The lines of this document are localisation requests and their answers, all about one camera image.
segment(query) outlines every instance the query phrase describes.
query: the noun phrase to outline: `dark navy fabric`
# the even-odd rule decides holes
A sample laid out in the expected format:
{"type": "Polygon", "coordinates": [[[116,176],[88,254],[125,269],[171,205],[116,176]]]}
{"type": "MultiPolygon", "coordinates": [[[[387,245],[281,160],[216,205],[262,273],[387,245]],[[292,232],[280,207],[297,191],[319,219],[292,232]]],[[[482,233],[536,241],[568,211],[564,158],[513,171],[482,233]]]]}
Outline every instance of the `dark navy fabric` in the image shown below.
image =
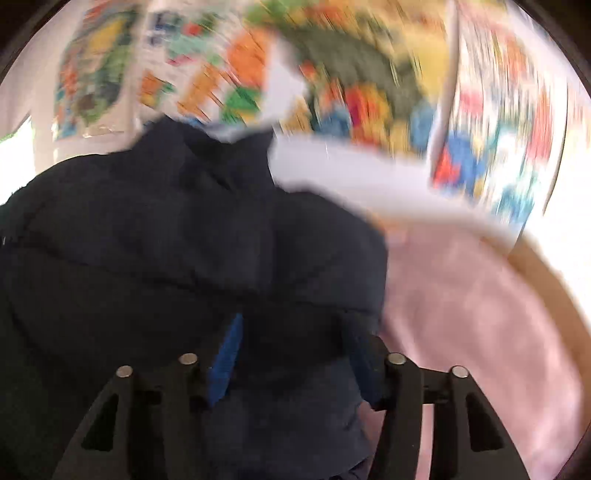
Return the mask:
{"type": "Polygon", "coordinates": [[[276,187],[271,141],[164,118],[0,207],[0,463],[46,480],[118,366],[169,363],[236,312],[233,377],[203,419],[220,477],[328,478],[369,455],[339,325],[377,328],[385,245],[338,205],[276,187]]]}

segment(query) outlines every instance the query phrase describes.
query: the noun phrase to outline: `silver screw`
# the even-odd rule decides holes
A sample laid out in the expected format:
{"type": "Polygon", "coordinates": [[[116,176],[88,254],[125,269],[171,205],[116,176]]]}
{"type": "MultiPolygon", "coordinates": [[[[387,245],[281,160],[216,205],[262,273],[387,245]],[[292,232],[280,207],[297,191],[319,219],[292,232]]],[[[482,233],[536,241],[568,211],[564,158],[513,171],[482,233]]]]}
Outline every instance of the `silver screw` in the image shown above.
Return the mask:
{"type": "Polygon", "coordinates": [[[401,353],[391,353],[388,355],[388,362],[393,365],[404,365],[406,363],[406,357],[401,353]]]}
{"type": "Polygon", "coordinates": [[[130,377],[133,372],[134,372],[133,368],[131,368],[129,365],[124,365],[124,366],[119,367],[117,369],[116,374],[120,378],[127,378],[127,377],[130,377]]]}
{"type": "Polygon", "coordinates": [[[197,363],[197,355],[194,353],[184,353],[178,358],[178,361],[183,365],[193,365],[197,363]]]}
{"type": "Polygon", "coordinates": [[[452,374],[454,374],[458,378],[466,378],[468,375],[470,375],[470,372],[466,367],[456,365],[452,368],[452,374]]]}

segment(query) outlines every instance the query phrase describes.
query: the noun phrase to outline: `black cloth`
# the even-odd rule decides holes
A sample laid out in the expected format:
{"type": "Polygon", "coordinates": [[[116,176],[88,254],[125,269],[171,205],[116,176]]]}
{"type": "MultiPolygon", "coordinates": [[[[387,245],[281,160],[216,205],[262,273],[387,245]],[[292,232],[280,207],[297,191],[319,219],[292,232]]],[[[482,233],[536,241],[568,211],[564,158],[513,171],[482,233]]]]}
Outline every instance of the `black cloth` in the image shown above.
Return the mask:
{"type": "Polygon", "coordinates": [[[385,245],[321,196],[277,188],[271,141],[222,143],[164,118],[130,150],[64,161],[0,207],[6,468],[49,478],[118,366],[167,364],[241,312],[235,376],[203,419],[220,476],[359,470],[369,449],[339,322],[361,313],[377,328],[385,245]]]}

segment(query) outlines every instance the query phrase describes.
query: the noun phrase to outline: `dark jacket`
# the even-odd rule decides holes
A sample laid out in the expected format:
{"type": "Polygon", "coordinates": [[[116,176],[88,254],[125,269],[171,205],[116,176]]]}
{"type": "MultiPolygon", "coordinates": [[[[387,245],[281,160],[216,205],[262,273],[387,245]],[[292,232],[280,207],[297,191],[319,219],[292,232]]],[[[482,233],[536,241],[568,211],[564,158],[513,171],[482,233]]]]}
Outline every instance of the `dark jacket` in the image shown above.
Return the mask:
{"type": "Polygon", "coordinates": [[[204,419],[212,462],[312,480],[369,455],[339,320],[376,329],[384,242],[334,203],[276,187],[271,141],[224,144],[164,118],[130,150],[64,161],[0,207],[6,469],[51,477],[118,366],[169,363],[232,312],[245,333],[204,419]]]}

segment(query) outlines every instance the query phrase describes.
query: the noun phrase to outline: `pink fabric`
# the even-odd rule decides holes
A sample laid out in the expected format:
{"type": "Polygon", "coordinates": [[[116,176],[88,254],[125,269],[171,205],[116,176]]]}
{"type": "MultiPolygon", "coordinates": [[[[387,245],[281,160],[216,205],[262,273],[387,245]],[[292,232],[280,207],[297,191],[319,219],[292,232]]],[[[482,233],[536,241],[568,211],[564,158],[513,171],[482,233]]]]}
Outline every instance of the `pink fabric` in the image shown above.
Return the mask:
{"type": "MultiPolygon", "coordinates": [[[[382,339],[418,366],[470,370],[532,480],[550,480],[581,438],[583,387],[542,301],[500,256],[441,227],[391,231],[382,339]]],[[[430,467],[432,410],[418,480],[430,467]]],[[[383,416],[360,408],[377,442],[383,416]]]]}

